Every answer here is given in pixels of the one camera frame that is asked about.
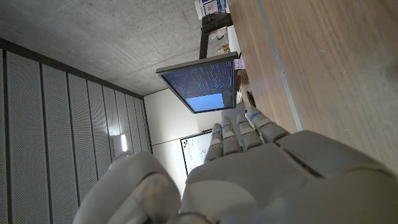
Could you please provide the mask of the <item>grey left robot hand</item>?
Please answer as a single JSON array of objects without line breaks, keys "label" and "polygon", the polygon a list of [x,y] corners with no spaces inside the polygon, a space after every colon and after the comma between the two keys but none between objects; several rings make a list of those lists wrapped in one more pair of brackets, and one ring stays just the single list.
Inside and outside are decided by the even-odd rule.
[{"label": "grey left robot hand", "polygon": [[75,223],[396,223],[397,175],[341,142],[290,133],[251,107],[213,126],[179,190],[147,152],[120,155]]}]

